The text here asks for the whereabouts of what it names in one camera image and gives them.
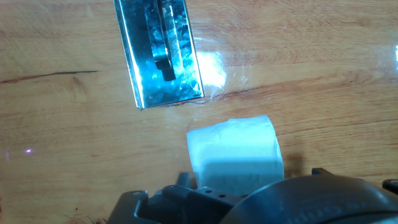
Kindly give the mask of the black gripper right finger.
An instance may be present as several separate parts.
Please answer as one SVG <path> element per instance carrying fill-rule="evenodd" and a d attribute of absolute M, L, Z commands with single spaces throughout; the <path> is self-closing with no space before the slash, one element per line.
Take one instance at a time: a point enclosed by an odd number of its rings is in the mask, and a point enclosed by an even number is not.
<path fill-rule="evenodd" d="M 323 168 L 313 168 L 312 175 L 332 175 L 331 172 Z M 387 179 L 382 182 L 382 188 L 397 195 L 398 185 L 397 179 Z"/>

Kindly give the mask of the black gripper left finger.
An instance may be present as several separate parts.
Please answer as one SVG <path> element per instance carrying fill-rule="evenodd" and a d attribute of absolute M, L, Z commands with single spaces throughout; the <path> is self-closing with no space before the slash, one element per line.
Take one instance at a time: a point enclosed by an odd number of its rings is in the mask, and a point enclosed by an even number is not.
<path fill-rule="evenodd" d="M 152 197 L 145 190 L 123 193 L 107 223 L 219 224 L 242 199 L 211 187 L 193 189 L 186 172 Z"/>

